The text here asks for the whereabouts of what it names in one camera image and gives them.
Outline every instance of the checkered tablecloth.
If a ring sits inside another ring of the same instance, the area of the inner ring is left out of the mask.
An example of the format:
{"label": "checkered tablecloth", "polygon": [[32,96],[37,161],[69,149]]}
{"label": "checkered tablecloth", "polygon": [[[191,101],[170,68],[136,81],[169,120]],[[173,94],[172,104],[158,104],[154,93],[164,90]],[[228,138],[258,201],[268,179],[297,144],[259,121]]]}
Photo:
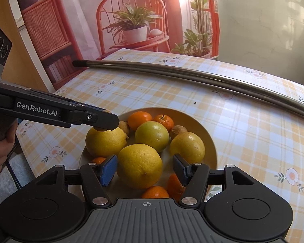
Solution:
{"label": "checkered tablecloth", "polygon": [[[121,49],[106,60],[174,65],[253,83],[304,103],[304,86],[218,61]],[[233,164],[287,200],[294,220],[286,237],[304,243],[304,119],[235,92],[150,74],[89,68],[56,94],[122,114],[165,107],[197,119],[213,138],[218,168]],[[54,165],[77,169],[90,126],[69,129],[23,121],[17,135],[35,176]],[[211,196],[219,192],[213,188]]]}

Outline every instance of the yellow bowl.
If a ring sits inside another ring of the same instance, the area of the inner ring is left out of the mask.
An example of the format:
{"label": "yellow bowl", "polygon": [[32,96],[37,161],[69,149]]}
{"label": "yellow bowl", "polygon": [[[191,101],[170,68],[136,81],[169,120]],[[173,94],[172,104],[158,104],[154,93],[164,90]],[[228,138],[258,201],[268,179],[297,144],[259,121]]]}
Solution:
{"label": "yellow bowl", "polygon": [[[206,149],[205,157],[202,163],[209,165],[211,169],[216,169],[217,158],[215,145],[207,130],[197,120],[180,111],[166,108],[143,108],[132,110],[130,112],[118,116],[119,120],[127,121],[127,118],[132,113],[137,111],[146,111],[150,113],[152,117],[155,117],[160,114],[166,114],[173,119],[175,125],[182,125],[188,131],[198,135],[202,139]],[[131,132],[130,139],[128,140],[127,145],[131,145],[134,143],[134,132]],[[172,157],[169,156],[169,145],[160,153],[160,156],[163,162],[162,175],[155,185],[166,188],[169,176],[174,173],[172,169]],[[84,148],[80,158],[79,167],[91,162],[92,160],[93,157],[88,153],[87,149]],[[122,181],[119,180],[117,173],[115,173],[115,176],[110,182],[109,186],[105,187],[104,190],[107,192],[109,198],[112,201],[116,200],[117,198],[141,198],[141,195],[144,192],[144,190],[136,190],[125,186]]]}

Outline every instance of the table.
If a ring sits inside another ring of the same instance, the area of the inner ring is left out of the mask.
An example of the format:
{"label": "table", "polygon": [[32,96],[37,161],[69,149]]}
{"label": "table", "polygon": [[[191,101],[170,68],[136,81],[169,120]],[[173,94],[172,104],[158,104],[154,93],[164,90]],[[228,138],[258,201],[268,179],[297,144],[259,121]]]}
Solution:
{"label": "table", "polygon": [[[304,103],[304,86],[256,70],[169,53],[120,49],[106,60],[175,65],[233,77]],[[218,169],[233,164],[287,200],[294,221],[286,237],[304,243],[304,119],[232,91],[162,76],[89,68],[56,92],[115,114],[167,107],[197,119],[213,138]],[[23,121],[17,136],[35,176],[57,164],[79,167],[90,126],[69,129]],[[214,187],[211,196],[219,192]]]}

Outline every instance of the human hand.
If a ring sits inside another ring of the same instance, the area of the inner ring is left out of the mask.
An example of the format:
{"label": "human hand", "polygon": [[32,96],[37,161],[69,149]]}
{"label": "human hand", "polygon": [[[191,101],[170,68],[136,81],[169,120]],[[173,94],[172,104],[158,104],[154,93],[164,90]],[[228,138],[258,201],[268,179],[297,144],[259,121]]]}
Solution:
{"label": "human hand", "polygon": [[6,138],[0,141],[0,172],[2,165],[7,159],[8,153],[12,150],[15,143],[15,134],[18,127],[18,121],[16,120],[14,124],[7,131]]}

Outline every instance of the screw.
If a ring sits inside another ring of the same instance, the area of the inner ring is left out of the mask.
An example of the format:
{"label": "screw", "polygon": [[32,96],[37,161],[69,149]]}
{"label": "screw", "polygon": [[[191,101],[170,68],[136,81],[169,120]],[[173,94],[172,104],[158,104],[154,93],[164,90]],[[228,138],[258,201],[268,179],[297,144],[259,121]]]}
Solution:
{"label": "screw", "polygon": [[95,205],[105,205],[108,203],[108,199],[105,197],[96,197],[92,200]]}
{"label": "screw", "polygon": [[197,199],[194,197],[184,197],[181,202],[185,205],[194,205],[197,203]]}

